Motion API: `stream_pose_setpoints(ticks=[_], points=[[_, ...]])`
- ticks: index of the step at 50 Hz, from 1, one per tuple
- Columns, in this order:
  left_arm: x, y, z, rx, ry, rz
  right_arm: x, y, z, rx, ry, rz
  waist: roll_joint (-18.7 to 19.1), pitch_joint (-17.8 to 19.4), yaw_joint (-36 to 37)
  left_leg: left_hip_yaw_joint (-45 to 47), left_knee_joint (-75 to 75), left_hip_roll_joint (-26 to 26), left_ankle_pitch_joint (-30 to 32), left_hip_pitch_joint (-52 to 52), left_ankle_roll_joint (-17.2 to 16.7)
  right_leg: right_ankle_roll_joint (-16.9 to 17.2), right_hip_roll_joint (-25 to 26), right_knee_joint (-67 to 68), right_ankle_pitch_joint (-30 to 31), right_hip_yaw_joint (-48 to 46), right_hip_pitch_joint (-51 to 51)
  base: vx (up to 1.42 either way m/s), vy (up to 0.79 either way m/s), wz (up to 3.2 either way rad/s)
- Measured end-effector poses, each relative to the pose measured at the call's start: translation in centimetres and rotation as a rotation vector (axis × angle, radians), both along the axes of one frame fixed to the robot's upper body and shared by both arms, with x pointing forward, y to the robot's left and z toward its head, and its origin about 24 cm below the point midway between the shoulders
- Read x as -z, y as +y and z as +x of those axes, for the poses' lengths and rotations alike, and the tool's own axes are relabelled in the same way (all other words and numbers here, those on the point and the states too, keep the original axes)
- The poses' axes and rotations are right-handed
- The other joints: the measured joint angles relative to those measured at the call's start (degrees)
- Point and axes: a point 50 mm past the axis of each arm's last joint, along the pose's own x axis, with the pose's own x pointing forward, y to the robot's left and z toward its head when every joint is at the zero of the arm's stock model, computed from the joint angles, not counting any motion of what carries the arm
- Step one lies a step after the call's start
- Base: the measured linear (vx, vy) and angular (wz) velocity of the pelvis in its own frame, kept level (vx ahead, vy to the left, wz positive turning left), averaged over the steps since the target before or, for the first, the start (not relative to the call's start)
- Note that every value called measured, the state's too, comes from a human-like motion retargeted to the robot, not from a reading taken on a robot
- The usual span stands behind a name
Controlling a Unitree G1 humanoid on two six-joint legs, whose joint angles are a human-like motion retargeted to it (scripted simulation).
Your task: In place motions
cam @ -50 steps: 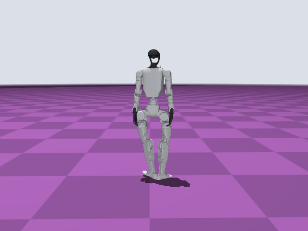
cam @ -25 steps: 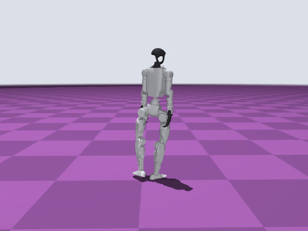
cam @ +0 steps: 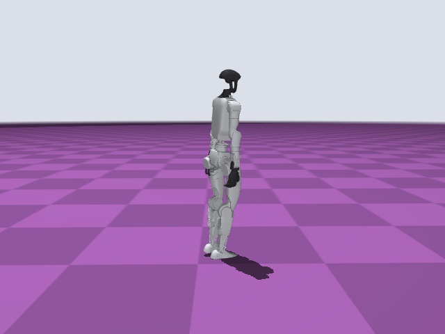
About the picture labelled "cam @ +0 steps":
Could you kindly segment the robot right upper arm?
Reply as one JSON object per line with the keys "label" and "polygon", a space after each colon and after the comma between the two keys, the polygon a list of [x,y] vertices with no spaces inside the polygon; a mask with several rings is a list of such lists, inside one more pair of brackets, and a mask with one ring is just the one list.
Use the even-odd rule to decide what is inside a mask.
{"label": "robot right upper arm", "polygon": [[227,101],[227,111],[229,113],[229,138],[232,140],[234,132],[237,132],[241,104],[232,100]]}

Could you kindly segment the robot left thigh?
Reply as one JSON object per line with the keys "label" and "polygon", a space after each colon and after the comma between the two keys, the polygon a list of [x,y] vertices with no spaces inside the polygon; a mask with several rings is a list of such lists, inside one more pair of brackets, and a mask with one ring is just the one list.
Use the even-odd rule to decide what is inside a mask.
{"label": "robot left thigh", "polygon": [[214,195],[209,201],[209,206],[211,209],[217,210],[218,206],[223,203],[224,175],[221,168],[216,168],[209,163],[209,156],[203,158],[203,165],[206,169],[210,169],[209,180]]}

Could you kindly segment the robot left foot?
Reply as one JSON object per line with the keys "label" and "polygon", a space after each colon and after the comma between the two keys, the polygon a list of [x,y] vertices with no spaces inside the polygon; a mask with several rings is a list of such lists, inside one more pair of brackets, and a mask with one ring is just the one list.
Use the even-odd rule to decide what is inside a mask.
{"label": "robot left foot", "polygon": [[[217,244],[217,243],[216,243]],[[223,247],[223,249],[224,249],[224,247]],[[218,244],[216,245],[216,246],[212,246],[211,245],[211,243],[210,244],[207,244],[205,247],[204,247],[204,252],[205,253],[212,253],[214,250],[218,250]],[[226,247],[225,247],[225,250],[226,250]]]}

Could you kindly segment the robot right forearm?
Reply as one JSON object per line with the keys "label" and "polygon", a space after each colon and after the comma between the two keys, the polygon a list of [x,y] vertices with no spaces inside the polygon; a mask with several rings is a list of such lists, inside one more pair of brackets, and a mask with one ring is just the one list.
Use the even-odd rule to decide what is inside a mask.
{"label": "robot right forearm", "polygon": [[[241,142],[241,133],[240,132],[234,132],[232,136],[232,142],[229,144],[231,148],[231,162],[234,162],[234,168],[238,168],[240,166],[240,142]],[[230,165],[231,165],[230,162]]]}

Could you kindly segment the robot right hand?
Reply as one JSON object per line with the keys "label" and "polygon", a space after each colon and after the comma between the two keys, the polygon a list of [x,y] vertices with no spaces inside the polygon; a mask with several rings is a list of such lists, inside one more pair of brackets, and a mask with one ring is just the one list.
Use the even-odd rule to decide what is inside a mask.
{"label": "robot right hand", "polygon": [[224,186],[232,188],[232,187],[235,187],[236,183],[240,180],[239,173],[238,173],[239,167],[238,168],[234,168],[234,162],[232,161],[231,165],[230,165],[230,169],[232,171],[229,174],[229,179],[228,179],[227,183]]}

